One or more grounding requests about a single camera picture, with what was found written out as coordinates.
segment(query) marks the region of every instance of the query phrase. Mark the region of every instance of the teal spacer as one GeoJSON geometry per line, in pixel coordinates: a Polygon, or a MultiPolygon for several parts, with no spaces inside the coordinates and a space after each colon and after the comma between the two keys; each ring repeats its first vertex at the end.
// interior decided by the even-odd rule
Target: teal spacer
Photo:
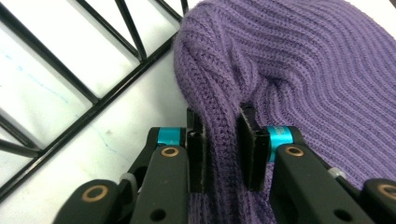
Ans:
{"type": "Polygon", "coordinates": [[[160,128],[158,131],[157,144],[168,146],[180,146],[181,128],[160,128]]]}
{"type": "Polygon", "coordinates": [[[271,157],[270,161],[275,161],[276,149],[283,144],[292,144],[293,136],[287,126],[268,126],[271,140],[271,157]]]}

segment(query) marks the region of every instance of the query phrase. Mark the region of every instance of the screw hole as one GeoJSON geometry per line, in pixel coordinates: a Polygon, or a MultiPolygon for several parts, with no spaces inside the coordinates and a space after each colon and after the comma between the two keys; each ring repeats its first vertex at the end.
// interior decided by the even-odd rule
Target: screw hole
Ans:
{"type": "Polygon", "coordinates": [[[388,198],[396,200],[396,186],[381,184],[378,186],[378,190],[388,198]]]}
{"type": "Polygon", "coordinates": [[[287,147],[286,152],[291,156],[295,156],[295,157],[301,157],[304,155],[304,152],[297,147],[287,147]]]}
{"type": "Polygon", "coordinates": [[[343,221],[350,222],[352,221],[352,216],[345,210],[336,209],[334,210],[334,214],[343,221]]]}
{"type": "Polygon", "coordinates": [[[92,186],[84,191],[81,198],[86,203],[95,203],[106,197],[108,188],[105,185],[92,186]]]}
{"type": "Polygon", "coordinates": [[[151,215],[149,216],[153,221],[161,221],[166,217],[165,211],[163,209],[156,209],[152,211],[151,215]]]}
{"type": "Polygon", "coordinates": [[[175,147],[166,147],[161,151],[161,154],[165,157],[175,157],[178,154],[178,150],[175,147]]]}

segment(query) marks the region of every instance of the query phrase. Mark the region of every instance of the metal rod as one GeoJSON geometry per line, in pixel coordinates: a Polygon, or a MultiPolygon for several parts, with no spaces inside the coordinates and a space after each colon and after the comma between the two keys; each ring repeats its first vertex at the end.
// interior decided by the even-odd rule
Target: metal rod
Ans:
{"type": "Polygon", "coordinates": [[[139,52],[139,56],[137,59],[142,62],[147,59],[147,54],[145,51],[145,47],[143,46],[143,42],[140,39],[140,35],[137,32],[136,26],[134,25],[134,20],[132,19],[131,13],[129,12],[128,7],[125,4],[124,0],[116,0],[117,7],[125,21],[126,26],[128,27],[129,33],[131,34],[132,40],[136,45],[137,51],[139,52]]]}
{"type": "Polygon", "coordinates": [[[40,153],[40,150],[37,148],[18,146],[2,139],[0,139],[0,150],[30,158],[38,157],[40,153]]]}
{"type": "Polygon", "coordinates": [[[48,161],[56,152],[66,145],[82,129],[84,129],[93,119],[95,119],[105,108],[107,108],[115,99],[117,99],[129,86],[131,86],[139,77],[143,75],[155,62],[157,62],[171,47],[174,34],[157,48],[143,63],[139,64],[134,71],[125,77],[119,84],[111,89],[96,105],[91,107],[81,118],[76,120],[66,131],[57,137],[43,153],[19,172],[12,176],[6,184],[0,188],[0,202],[2,202],[10,193],[20,186],[29,178],[39,167],[48,161]]]}
{"type": "Polygon", "coordinates": [[[181,8],[183,9],[183,15],[185,16],[189,12],[189,3],[187,0],[180,0],[181,8]]]}
{"type": "Polygon", "coordinates": [[[76,0],[90,15],[96,19],[114,38],[116,38],[132,55],[139,57],[137,49],[132,46],[113,26],[108,23],[90,4],[85,0],[76,0]]]}
{"type": "Polygon", "coordinates": [[[169,13],[176,21],[181,22],[183,19],[176,11],[174,11],[165,1],[155,0],[167,13],[169,13]]]}
{"type": "Polygon", "coordinates": [[[80,91],[93,104],[98,98],[43,44],[32,34],[12,13],[0,2],[0,21],[14,32],[24,43],[59,72],[68,82],[80,91]]]}
{"type": "Polygon", "coordinates": [[[0,115],[0,126],[24,146],[38,149],[38,146],[35,144],[35,142],[33,142],[33,140],[28,138],[23,132],[21,132],[11,122],[6,120],[2,115],[0,115]]]}

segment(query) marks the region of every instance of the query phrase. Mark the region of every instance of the purple knit fabric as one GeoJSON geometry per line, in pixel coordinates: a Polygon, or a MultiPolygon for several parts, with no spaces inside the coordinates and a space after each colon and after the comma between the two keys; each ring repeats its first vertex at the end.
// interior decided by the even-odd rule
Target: purple knit fabric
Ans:
{"type": "Polygon", "coordinates": [[[396,180],[396,42],[341,0],[204,1],[175,41],[177,82],[210,135],[206,194],[192,223],[273,223],[265,191],[246,190],[236,143],[241,103],[258,123],[294,125],[358,188],[396,180]]]}

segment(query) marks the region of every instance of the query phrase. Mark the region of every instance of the white surface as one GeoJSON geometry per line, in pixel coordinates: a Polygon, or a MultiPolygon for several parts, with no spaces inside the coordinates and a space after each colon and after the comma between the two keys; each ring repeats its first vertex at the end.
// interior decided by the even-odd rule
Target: white surface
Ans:
{"type": "MultiPolygon", "coordinates": [[[[99,97],[137,66],[137,60],[73,1],[2,2],[99,97]]],[[[181,14],[178,0],[168,2],[181,14]]],[[[193,6],[197,1],[189,2],[193,6]]],[[[396,36],[396,9],[388,0],[349,2],[396,36]]],[[[133,43],[114,1],[89,3],[133,43]]],[[[178,29],[151,0],[127,4],[148,54],[178,29]]],[[[17,120],[41,147],[91,106],[64,84],[0,23],[0,113],[17,120]]],[[[51,223],[81,184],[95,178],[118,182],[145,145],[149,128],[185,126],[185,108],[170,53],[1,203],[0,223],[51,223]]],[[[2,132],[0,137],[13,141],[2,132]]],[[[0,185],[29,160],[0,151],[0,185]]]]}

